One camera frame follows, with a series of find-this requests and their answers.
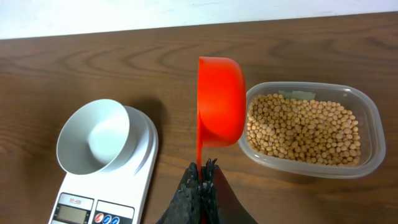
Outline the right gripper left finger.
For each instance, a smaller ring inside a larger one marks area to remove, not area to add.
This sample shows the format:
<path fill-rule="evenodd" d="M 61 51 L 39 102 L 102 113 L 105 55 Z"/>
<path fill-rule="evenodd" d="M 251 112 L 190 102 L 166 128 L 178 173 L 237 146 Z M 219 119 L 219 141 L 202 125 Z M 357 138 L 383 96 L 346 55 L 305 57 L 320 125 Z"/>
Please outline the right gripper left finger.
<path fill-rule="evenodd" d="M 185 170 L 168 208 L 156 224 L 199 224 L 201 196 L 197 165 Z"/>

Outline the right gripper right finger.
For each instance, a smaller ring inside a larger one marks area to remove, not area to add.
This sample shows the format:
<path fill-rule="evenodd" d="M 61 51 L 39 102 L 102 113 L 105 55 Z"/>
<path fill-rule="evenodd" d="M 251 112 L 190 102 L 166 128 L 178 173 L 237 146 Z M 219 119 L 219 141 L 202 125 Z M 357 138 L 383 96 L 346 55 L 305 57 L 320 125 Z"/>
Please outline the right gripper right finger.
<path fill-rule="evenodd" d="M 201 202 L 206 223 L 257 224 L 239 202 L 216 161 L 217 159 L 208 159 L 201 168 Z"/>

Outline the red measuring scoop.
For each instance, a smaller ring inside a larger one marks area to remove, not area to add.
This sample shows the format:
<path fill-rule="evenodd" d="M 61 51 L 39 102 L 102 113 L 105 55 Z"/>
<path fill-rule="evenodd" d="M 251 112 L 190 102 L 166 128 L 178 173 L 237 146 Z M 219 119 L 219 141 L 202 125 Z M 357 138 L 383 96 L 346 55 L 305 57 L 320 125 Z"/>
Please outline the red measuring scoop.
<path fill-rule="evenodd" d="M 246 89 L 240 66 L 230 58 L 200 57 L 197 81 L 197 166 L 201 193 L 201 150 L 233 145 L 241 137 Z M 206 223 L 201 202 L 201 214 Z"/>

